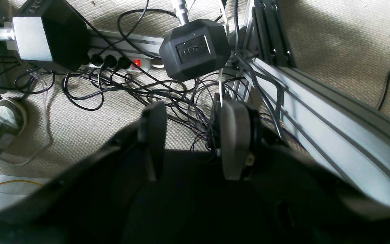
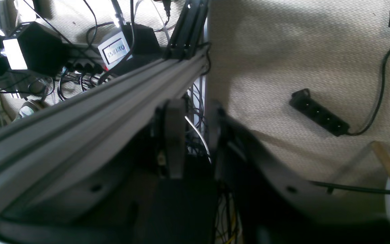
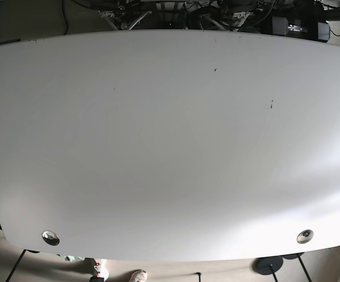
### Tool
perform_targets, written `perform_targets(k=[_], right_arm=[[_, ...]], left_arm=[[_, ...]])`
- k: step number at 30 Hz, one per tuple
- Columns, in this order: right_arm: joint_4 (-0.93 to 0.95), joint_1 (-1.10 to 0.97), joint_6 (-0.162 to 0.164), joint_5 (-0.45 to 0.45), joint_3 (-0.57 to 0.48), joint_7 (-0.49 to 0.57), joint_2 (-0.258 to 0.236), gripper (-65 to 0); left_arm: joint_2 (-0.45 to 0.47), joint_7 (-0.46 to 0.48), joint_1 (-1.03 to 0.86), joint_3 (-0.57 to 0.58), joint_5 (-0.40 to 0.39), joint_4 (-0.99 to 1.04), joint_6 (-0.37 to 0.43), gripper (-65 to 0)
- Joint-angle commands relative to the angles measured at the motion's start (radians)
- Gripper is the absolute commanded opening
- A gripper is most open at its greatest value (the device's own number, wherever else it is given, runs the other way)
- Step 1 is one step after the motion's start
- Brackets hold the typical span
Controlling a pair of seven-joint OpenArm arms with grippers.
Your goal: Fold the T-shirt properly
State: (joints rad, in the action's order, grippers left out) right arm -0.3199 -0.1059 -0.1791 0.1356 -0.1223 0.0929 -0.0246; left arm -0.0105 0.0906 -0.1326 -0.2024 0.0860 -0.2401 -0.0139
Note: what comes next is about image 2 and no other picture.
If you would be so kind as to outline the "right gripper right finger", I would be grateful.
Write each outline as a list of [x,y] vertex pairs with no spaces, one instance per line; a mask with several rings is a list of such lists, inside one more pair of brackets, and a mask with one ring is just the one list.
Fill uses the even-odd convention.
[[299,176],[217,101],[209,107],[209,150],[246,244],[390,244],[387,216],[349,209]]

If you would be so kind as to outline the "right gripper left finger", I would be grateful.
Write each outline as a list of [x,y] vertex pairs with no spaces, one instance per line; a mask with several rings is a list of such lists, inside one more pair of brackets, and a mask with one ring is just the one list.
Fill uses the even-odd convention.
[[170,100],[155,110],[151,124],[108,161],[87,157],[43,177],[23,199],[0,216],[0,242],[8,244],[122,244],[133,237],[138,205],[128,220],[112,224],[94,211],[128,179],[142,156],[149,156],[166,177],[183,177],[184,104]]

